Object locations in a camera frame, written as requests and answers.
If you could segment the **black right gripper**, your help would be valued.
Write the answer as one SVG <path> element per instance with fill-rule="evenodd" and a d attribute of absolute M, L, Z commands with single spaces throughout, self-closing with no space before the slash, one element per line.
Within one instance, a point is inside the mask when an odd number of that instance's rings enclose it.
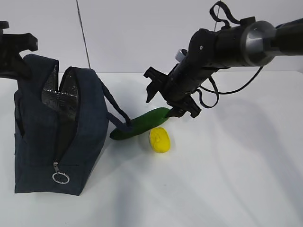
<path fill-rule="evenodd" d="M 182 117 L 186 112 L 189 112 L 192 118 L 197 117 L 201 108 L 195 103 L 191 93 L 201 82 L 198 78 L 201 68 L 201 61 L 193 60 L 188 56 L 176 64 L 168 75 L 149 67 L 143 74 L 145 78 L 151 79 L 146 88 L 146 103 L 160 92 L 167 104 L 172 107 L 165 117 Z"/>

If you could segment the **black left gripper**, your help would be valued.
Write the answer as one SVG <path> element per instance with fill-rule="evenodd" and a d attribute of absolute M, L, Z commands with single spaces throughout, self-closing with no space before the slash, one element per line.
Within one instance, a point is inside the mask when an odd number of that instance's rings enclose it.
<path fill-rule="evenodd" d="M 5 79 L 31 79 L 31 68 L 19 52 L 38 50 L 38 39 L 31 33 L 5 34 L 8 21 L 0 22 L 0 77 Z"/>

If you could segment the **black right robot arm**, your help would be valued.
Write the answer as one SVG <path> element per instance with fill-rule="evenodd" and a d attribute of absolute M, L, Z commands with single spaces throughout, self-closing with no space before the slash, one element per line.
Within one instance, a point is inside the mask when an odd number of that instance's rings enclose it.
<path fill-rule="evenodd" d="M 144 73 L 151 79 L 147 101 L 157 92 L 172 108 L 168 117 L 189 112 L 197 117 L 201 108 L 192 94 L 218 70 L 232 67 L 264 67 L 276 56 L 300 56 L 303 53 L 303 21 L 298 19 L 278 26 L 267 21 L 242 19 L 239 26 L 217 32 L 200 28 L 190 39 L 188 49 L 176 54 L 178 63 L 169 74 L 153 67 Z"/>

